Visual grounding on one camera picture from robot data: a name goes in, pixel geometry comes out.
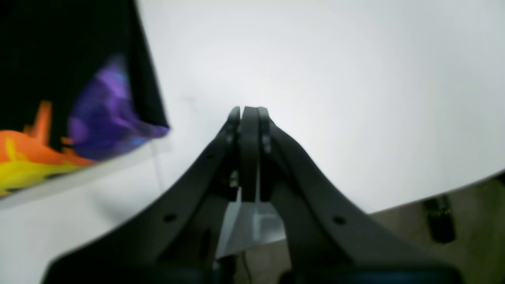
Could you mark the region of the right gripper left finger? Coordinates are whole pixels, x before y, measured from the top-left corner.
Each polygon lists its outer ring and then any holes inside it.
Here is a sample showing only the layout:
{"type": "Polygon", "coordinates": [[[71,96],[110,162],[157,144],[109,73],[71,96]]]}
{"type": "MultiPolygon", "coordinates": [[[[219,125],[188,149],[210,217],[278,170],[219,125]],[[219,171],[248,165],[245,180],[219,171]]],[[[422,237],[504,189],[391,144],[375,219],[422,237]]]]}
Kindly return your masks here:
{"type": "Polygon", "coordinates": [[[55,260],[45,284],[227,284],[215,268],[230,202],[256,201],[257,108],[234,107],[190,168],[148,208],[55,260]]]}

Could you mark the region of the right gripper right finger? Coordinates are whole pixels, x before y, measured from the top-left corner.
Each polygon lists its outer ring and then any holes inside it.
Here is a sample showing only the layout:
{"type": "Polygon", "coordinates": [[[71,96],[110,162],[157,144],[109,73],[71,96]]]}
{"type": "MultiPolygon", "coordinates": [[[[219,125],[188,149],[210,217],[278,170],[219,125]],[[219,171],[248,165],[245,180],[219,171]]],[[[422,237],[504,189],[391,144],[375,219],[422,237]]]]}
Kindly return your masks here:
{"type": "Polygon", "coordinates": [[[258,196],[280,215],[292,268],[280,284],[460,284],[455,266],[408,244],[348,200],[258,108],[258,196]]]}

